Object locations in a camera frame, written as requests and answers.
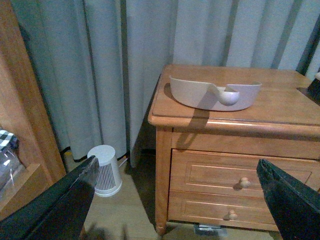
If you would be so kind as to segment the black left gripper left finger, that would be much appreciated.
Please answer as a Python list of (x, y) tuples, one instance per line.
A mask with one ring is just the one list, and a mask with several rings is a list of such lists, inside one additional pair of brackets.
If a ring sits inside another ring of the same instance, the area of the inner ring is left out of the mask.
[(0, 222), (2, 240), (77, 240), (91, 206), (99, 162), (89, 157)]

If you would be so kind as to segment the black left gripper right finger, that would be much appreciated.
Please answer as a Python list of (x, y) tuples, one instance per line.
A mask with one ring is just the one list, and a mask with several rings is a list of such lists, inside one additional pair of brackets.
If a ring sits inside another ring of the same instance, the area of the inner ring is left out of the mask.
[(320, 194), (266, 159), (256, 173), (265, 202), (284, 240), (320, 238)]

